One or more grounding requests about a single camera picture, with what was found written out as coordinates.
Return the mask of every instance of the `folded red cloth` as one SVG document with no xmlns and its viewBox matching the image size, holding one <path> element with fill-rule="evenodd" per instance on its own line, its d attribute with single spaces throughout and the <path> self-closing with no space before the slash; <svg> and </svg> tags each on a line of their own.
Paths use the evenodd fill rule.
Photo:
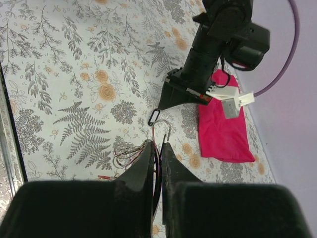
<svg viewBox="0 0 317 238">
<path fill-rule="evenodd" d="M 212 79 L 218 85 L 224 85 L 227 75 L 218 70 Z M 238 87 L 234 76 L 231 76 L 229 86 Z M 221 101 L 212 99 L 208 106 L 199 105 L 198 137 L 202 157 L 232 163 L 255 161 L 249 148 L 243 108 L 238 118 L 226 119 Z"/>
</svg>

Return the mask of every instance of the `floral pattern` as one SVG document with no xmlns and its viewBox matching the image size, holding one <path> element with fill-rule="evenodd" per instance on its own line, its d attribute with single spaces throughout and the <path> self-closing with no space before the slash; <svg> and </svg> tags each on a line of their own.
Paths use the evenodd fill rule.
<svg viewBox="0 0 317 238">
<path fill-rule="evenodd" d="M 29 180 L 122 173 L 113 147 L 152 138 L 147 120 L 202 11 L 201 0 L 1 1 L 0 61 Z M 196 105 L 160 114 L 177 159 L 203 181 L 272 183 L 248 108 L 245 117 L 256 162 L 229 164 L 200 157 Z M 167 130 L 155 127 L 158 145 Z M 161 216 L 160 200 L 154 237 L 165 236 Z"/>
</svg>

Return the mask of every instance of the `metal hook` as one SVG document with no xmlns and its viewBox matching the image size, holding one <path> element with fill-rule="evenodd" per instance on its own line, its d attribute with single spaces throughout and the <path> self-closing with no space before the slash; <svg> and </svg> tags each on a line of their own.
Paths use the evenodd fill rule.
<svg viewBox="0 0 317 238">
<path fill-rule="evenodd" d="M 168 134 L 167 134 L 167 141 L 169 141 L 169 136 L 170 136 L 170 132 L 172 131 L 172 126 L 170 125 L 170 123 L 166 120 L 157 120 L 156 122 L 153 123 L 152 127 L 154 127 L 154 125 L 157 123 L 157 122 L 165 122 L 167 125 L 168 125 Z"/>
</svg>

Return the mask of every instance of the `white wall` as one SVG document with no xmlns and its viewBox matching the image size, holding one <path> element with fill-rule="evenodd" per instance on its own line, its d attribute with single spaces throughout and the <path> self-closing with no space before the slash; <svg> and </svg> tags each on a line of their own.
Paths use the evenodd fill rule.
<svg viewBox="0 0 317 238">
<path fill-rule="evenodd" d="M 301 36 L 286 74 L 251 106 L 277 183 L 299 200 L 317 237 L 317 1 L 296 1 Z M 287 0 L 255 0 L 253 21 L 271 30 L 271 49 L 253 72 L 241 72 L 245 91 L 258 91 L 289 54 L 294 21 Z"/>
</svg>

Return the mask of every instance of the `pink towel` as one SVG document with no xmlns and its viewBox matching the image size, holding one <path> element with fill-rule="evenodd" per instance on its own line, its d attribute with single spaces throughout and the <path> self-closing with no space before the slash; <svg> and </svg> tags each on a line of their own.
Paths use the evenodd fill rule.
<svg viewBox="0 0 317 238">
<path fill-rule="evenodd" d="M 224 85 L 227 75 L 218 70 L 212 79 L 218 85 Z M 238 87 L 234 76 L 231 76 L 229 86 Z M 198 133 L 202 157 L 232 163 L 255 161 L 249 148 L 243 108 L 238 118 L 226 119 L 221 101 L 212 99 L 208 106 L 199 105 Z"/>
</svg>

